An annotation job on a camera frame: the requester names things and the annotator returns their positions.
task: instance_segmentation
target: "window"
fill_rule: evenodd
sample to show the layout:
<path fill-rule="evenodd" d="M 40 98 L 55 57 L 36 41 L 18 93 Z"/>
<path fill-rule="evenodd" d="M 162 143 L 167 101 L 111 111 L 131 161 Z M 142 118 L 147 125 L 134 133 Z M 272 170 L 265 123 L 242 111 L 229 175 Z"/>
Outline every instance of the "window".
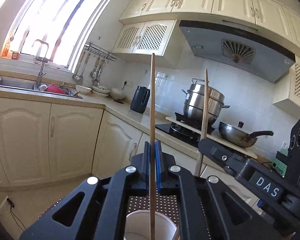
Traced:
<path fill-rule="evenodd" d="M 18 16 L 9 50 L 19 51 L 20 57 L 32 60 L 34 56 L 44 57 L 47 52 L 48 65 L 72 71 L 70 62 L 80 46 L 78 41 L 87 33 L 87 23 L 94 19 L 104 1 L 31 0 Z M 47 42 L 48 51 L 41 43 L 34 43 L 36 39 Z"/>

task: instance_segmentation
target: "black pan handle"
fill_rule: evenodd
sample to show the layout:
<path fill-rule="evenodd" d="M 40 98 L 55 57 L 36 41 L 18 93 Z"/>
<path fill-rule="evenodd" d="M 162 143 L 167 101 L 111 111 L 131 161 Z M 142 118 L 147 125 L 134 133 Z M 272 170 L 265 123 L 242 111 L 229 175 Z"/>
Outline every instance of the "black pan handle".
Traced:
<path fill-rule="evenodd" d="M 255 138 L 255 137 L 261 136 L 261 135 L 273 136 L 273 132 L 272 131 L 259 131 L 259 132 L 253 132 L 253 133 L 249 134 L 249 136 L 252 138 Z"/>

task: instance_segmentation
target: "range hood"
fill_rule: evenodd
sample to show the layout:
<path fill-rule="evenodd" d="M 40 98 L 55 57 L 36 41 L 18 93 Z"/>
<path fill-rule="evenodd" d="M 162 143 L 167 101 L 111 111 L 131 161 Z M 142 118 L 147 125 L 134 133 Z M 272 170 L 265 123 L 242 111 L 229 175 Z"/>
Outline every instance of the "range hood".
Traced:
<path fill-rule="evenodd" d="M 232 65 L 272 83 L 296 61 L 289 50 L 244 29 L 196 21 L 181 21 L 179 27 L 195 56 Z"/>

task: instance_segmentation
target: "floor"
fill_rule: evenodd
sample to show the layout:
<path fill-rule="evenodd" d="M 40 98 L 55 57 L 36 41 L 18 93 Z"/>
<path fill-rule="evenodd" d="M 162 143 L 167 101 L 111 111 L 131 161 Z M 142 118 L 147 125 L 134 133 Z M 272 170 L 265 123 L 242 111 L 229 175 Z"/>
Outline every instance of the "floor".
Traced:
<path fill-rule="evenodd" d="M 9 196 L 15 204 L 15 207 L 12 209 L 13 212 L 27 228 L 33 224 L 38 219 L 38 216 L 49 206 L 69 194 L 81 182 L 81 180 L 76 180 L 53 187 L 0 192 L 0 204 L 6 196 Z M 10 214 L 10 208 L 6 208 L 3 214 L 0 214 L 0 222 L 15 240 L 19 239 L 22 231 L 13 220 Z"/>

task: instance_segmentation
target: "electrical outlet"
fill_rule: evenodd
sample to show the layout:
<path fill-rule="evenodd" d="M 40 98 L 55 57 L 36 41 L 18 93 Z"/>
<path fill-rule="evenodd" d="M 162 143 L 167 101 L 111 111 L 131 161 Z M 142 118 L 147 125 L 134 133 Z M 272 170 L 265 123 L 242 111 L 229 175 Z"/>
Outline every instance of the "electrical outlet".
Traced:
<path fill-rule="evenodd" d="M 7 198 L 8 198 L 8 196 L 5 197 L 5 199 L 2 201 L 2 203 L 0 205 L 0 215 L 2 215 L 4 210 L 9 206 Z"/>
<path fill-rule="evenodd" d="M 131 87 L 131 88 L 133 88 L 133 83 L 131 82 L 131 81 L 129 81 L 129 80 L 126 80 L 126 86 L 127 87 Z"/>
<path fill-rule="evenodd" d="M 283 143 L 282 143 L 282 147 L 281 147 L 282 149 L 285 149 L 285 150 L 288 150 L 288 144 L 284 141 Z"/>

